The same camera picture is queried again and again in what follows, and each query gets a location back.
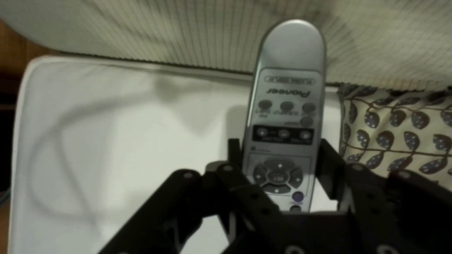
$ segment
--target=paisley fabric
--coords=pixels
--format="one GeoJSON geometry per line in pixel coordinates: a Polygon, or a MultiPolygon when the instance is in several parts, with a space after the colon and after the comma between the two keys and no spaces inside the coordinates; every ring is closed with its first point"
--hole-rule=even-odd
{"type": "Polygon", "coordinates": [[[410,169],[452,191],[452,92],[343,85],[340,154],[374,174],[410,169]]]}

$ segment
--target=white cushion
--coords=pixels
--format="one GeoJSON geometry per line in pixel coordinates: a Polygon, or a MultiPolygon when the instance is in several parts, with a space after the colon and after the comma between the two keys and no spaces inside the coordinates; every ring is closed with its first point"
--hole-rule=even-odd
{"type": "MultiPolygon", "coordinates": [[[[24,76],[13,158],[10,254],[98,253],[175,169],[199,172],[242,138],[250,76],[47,57],[24,76]]],[[[340,107],[328,93],[326,137],[340,107]]],[[[332,209],[316,189],[315,210],[332,209]]],[[[215,217],[184,253],[220,253],[215,217]]]]}

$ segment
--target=remote control button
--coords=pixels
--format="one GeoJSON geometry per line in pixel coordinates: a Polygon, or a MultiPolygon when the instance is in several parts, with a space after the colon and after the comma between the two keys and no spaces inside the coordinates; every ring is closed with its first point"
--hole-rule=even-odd
{"type": "Polygon", "coordinates": [[[284,102],[280,104],[281,110],[283,112],[291,112],[294,109],[294,103],[291,102],[284,102]]]}
{"type": "Polygon", "coordinates": [[[287,193],[291,191],[291,188],[287,185],[271,185],[271,184],[264,185],[263,189],[264,192],[271,192],[271,193],[287,193]]]}
{"type": "Polygon", "coordinates": [[[270,100],[261,100],[261,102],[259,102],[259,107],[261,109],[261,110],[268,110],[270,107],[271,107],[271,102],[270,100]]]}
{"type": "Polygon", "coordinates": [[[302,106],[302,112],[305,112],[305,113],[311,113],[311,112],[314,112],[315,110],[315,104],[314,103],[305,103],[304,106],[302,106]]]}
{"type": "Polygon", "coordinates": [[[300,188],[301,182],[302,182],[302,172],[300,168],[297,168],[291,172],[291,179],[288,181],[288,184],[297,189],[300,188]]]}
{"type": "Polygon", "coordinates": [[[267,128],[257,128],[256,134],[260,137],[266,137],[266,136],[268,136],[268,130],[267,128]]]}
{"type": "Polygon", "coordinates": [[[312,131],[308,131],[308,130],[300,131],[300,138],[302,141],[311,141],[312,140],[312,131]]]}
{"type": "Polygon", "coordinates": [[[270,169],[292,171],[297,165],[290,160],[267,160],[264,165],[270,169]]]}
{"type": "Polygon", "coordinates": [[[300,123],[302,127],[309,127],[312,126],[314,120],[311,117],[302,117],[300,123]]]}
{"type": "Polygon", "coordinates": [[[301,212],[301,206],[291,206],[290,212],[300,213],[301,212]]]}
{"type": "Polygon", "coordinates": [[[280,138],[288,138],[290,136],[291,136],[291,131],[288,131],[288,130],[285,130],[285,128],[281,128],[280,131],[278,131],[278,136],[280,136],[280,138]]]}
{"type": "Polygon", "coordinates": [[[253,179],[256,185],[267,182],[267,169],[263,165],[257,165],[253,172],[253,179]]]}
{"type": "Polygon", "coordinates": [[[297,202],[297,203],[302,202],[304,198],[305,198],[305,195],[304,195],[302,192],[294,192],[294,193],[292,193],[292,199],[294,199],[294,202],[297,202]]]}
{"type": "Polygon", "coordinates": [[[288,174],[283,169],[273,169],[268,172],[268,181],[274,185],[284,185],[288,181],[288,174]]]}

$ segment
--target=silver remote control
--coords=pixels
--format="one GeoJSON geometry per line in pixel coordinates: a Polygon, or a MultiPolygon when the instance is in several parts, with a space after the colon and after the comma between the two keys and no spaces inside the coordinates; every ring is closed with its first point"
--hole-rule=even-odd
{"type": "Polygon", "coordinates": [[[309,212],[322,131],[325,42],[291,20],[264,38],[243,138],[243,172],[283,212],[309,212]]]}

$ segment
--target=screw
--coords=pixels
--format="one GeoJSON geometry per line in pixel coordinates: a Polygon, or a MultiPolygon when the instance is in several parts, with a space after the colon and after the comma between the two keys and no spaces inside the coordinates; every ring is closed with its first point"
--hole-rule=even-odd
{"type": "Polygon", "coordinates": [[[233,168],[230,165],[225,165],[223,171],[232,171],[233,168]]]}
{"type": "Polygon", "coordinates": [[[184,174],[184,178],[191,179],[191,178],[194,178],[194,174],[187,172],[187,174],[184,174]]]}
{"type": "Polygon", "coordinates": [[[407,172],[407,171],[400,171],[398,175],[403,176],[403,178],[405,178],[405,179],[408,179],[408,178],[411,176],[411,174],[407,172]]]}
{"type": "Polygon", "coordinates": [[[377,247],[377,254],[398,254],[398,251],[393,246],[380,244],[377,247]]]}
{"type": "Polygon", "coordinates": [[[288,247],[285,247],[284,254],[305,254],[305,251],[298,246],[288,246],[288,247]]]}

